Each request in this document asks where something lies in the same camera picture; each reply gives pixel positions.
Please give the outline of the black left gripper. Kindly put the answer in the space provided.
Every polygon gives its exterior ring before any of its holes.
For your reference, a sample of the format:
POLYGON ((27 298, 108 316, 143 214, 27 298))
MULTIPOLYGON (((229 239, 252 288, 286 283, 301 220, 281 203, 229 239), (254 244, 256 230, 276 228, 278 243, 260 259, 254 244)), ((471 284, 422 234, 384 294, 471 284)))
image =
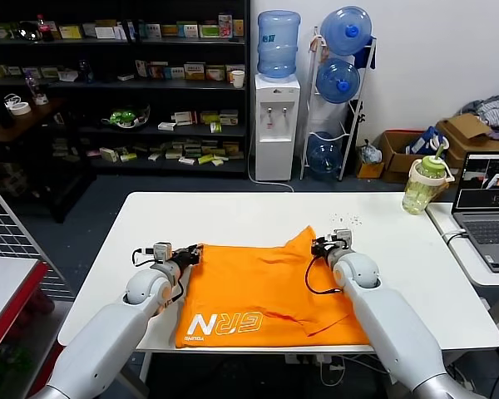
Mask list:
POLYGON ((181 273, 184 273, 190 266, 200 264, 203 261, 203 254, 200 253, 202 249, 201 244, 178 249, 172 254, 170 261, 178 266, 181 273))

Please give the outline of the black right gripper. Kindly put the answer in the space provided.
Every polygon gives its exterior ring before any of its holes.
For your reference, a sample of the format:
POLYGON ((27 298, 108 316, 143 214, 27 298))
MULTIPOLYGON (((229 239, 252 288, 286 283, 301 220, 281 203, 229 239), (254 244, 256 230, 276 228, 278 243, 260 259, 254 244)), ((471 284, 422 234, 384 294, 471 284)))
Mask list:
POLYGON ((327 259, 334 249, 346 249, 346 240, 339 237, 319 237, 312 240, 311 254, 316 258, 327 259))

